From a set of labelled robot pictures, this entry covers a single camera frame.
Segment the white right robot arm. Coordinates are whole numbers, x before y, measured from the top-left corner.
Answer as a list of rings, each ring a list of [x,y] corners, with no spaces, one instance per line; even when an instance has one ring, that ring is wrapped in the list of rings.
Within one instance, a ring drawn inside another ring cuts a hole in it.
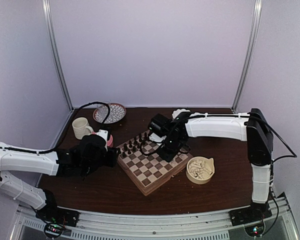
[[[163,160],[171,161],[189,138],[213,137],[247,143],[247,158],[252,167],[251,206],[249,220],[258,220],[268,204],[274,136],[258,108],[247,113],[209,114],[177,109],[171,118],[158,113],[149,122],[149,138],[159,145],[155,151]]]

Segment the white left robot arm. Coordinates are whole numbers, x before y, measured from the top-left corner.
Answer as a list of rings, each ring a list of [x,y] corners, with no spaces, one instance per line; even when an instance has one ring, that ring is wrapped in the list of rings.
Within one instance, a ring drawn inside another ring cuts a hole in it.
[[[114,167],[117,163],[120,150],[107,145],[108,136],[108,131],[100,130],[84,136],[78,145],[70,149],[36,150],[0,142],[0,191],[42,211],[51,222],[59,221],[62,211],[54,194],[29,185],[12,175],[11,171],[85,178],[100,167]]]

